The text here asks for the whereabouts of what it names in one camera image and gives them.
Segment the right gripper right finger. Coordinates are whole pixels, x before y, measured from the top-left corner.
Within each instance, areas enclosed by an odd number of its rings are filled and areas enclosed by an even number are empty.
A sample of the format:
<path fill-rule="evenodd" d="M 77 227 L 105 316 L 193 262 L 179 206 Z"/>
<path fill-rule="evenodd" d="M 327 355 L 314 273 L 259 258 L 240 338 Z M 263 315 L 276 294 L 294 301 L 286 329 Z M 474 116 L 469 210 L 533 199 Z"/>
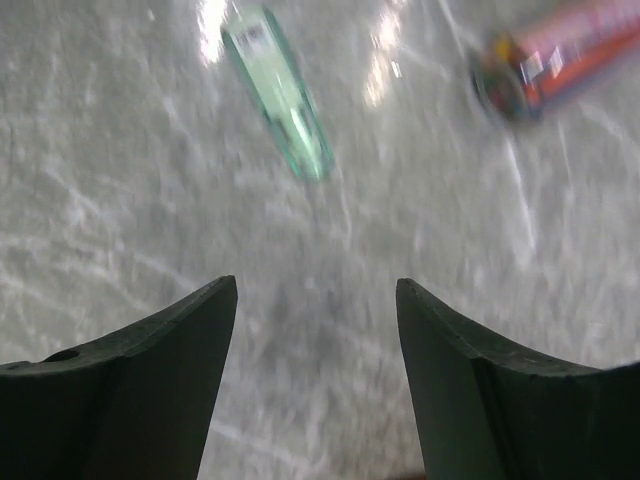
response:
<path fill-rule="evenodd" d="M 397 323 L 430 479 L 635 479 L 639 367 L 591 368 L 510 340 L 411 279 Z"/>

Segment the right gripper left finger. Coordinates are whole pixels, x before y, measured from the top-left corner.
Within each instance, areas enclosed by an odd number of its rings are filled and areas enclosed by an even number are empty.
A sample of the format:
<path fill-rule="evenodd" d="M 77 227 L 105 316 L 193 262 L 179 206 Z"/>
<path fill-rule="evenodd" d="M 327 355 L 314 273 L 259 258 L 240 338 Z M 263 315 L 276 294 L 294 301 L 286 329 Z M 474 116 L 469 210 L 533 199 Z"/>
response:
<path fill-rule="evenodd" d="M 5 479 L 194 479 L 234 328 L 224 276 L 40 362 L 1 368 Z"/>

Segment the pink cap clear tube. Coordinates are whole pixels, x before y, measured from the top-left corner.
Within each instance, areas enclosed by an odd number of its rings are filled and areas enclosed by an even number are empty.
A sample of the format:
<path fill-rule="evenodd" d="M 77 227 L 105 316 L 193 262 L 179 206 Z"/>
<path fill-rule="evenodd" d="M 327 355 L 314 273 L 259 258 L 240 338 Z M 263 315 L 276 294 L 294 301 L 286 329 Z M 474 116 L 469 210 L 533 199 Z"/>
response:
<path fill-rule="evenodd" d="M 518 31 L 494 36 L 470 62 L 485 110 L 522 124 L 639 52 L 637 1 L 562 1 Z"/>

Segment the mint green correction tape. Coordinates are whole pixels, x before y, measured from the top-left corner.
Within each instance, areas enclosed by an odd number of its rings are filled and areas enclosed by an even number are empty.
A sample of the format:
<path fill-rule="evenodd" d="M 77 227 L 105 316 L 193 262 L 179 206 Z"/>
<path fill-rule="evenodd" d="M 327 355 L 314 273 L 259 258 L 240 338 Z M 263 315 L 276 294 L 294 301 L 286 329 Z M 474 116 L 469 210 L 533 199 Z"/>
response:
<path fill-rule="evenodd" d="M 291 46 L 273 12 L 253 5 L 221 26 L 226 54 L 293 172 L 307 181 L 326 178 L 334 164 Z"/>

